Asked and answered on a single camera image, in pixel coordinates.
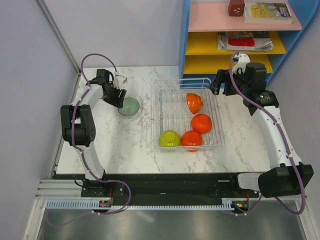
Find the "orange bowl white inside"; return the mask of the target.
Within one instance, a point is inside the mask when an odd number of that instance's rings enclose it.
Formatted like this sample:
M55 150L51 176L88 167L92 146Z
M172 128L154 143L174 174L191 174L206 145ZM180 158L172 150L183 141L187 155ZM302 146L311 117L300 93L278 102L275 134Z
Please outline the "orange bowl white inside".
M203 107L203 99L201 96L195 93L187 93L186 94L186 104L189 111L192 114L197 114Z

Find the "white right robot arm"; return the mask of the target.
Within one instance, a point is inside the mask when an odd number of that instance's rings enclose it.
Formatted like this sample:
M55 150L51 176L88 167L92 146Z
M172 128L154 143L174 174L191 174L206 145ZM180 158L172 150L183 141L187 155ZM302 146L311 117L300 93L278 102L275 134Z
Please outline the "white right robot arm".
M235 197L247 189L260 192L266 198L303 195L314 175L310 164L303 164L296 154L282 123L279 102L274 92L266 90L267 70L262 63L248 63L245 71L232 73L218 70L209 89L218 95L224 84L225 96L240 95L243 104L257 123L268 152L270 170L263 173L240 173L229 184Z

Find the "white wire dish rack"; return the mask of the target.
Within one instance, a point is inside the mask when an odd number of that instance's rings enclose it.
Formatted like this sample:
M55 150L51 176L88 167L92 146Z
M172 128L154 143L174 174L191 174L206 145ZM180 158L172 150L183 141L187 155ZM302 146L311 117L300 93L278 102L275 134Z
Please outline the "white wire dish rack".
M217 97L209 90L209 78L158 79L154 81L154 137L161 151L206 151L218 147L222 142L221 118ZM212 128L203 134L202 145L161 146L160 138L165 131L174 131L181 138L192 130L191 121L196 114L188 108L187 94L196 94L202 99L199 114L211 119Z

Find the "pale green ceramic bowl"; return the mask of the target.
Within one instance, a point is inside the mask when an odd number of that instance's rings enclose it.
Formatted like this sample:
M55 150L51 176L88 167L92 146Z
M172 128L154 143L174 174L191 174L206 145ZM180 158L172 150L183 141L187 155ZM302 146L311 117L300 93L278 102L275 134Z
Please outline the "pale green ceramic bowl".
M133 97L127 97L123 100L122 108L118 108L118 112L122 116L132 116L136 114L140 109L140 103Z

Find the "lime green plastic bowl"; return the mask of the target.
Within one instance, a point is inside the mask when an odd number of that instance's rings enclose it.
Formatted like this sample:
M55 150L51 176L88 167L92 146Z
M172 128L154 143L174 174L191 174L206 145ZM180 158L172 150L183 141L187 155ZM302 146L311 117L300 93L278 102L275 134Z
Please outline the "lime green plastic bowl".
M169 148L169 151L172 151L172 148L179 147L181 145L181 139L177 132L173 130L164 131L158 140L160 148Z

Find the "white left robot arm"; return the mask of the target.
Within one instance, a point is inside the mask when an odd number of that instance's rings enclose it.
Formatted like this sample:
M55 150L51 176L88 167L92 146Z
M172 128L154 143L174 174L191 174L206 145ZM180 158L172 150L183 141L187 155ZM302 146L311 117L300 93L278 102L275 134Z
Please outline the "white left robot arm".
M127 81L128 78L118 72L112 74L106 69L98 69L96 77L86 82L80 97L60 108L62 138L78 154L86 179L95 181L92 191L99 197L109 193L110 185L102 180L105 169L99 161L94 144L97 130L92 110L100 100L121 109L127 93L124 89Z

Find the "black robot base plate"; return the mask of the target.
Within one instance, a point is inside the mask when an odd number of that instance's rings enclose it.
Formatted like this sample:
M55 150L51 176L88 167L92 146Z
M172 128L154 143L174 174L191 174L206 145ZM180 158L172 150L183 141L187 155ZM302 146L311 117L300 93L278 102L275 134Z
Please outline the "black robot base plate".
M241 189L237 173L141 173L106 174L105 183L84 180L81 196L111 197L119 204L168 203L213 204L223 199L257 198L253 190Z

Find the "orange plastic bowl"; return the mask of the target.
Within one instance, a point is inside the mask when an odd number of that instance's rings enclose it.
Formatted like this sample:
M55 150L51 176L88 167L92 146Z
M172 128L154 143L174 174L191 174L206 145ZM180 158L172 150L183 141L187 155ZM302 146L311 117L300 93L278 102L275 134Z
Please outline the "orange plastic bowl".
M191 120L191 128L200 134L207 134L213 128L212 120L206 114L197 114Z
M203 145L203 138L199 132L189 130L183 134L180 143L183 147L188 147L187 151L196 152Z

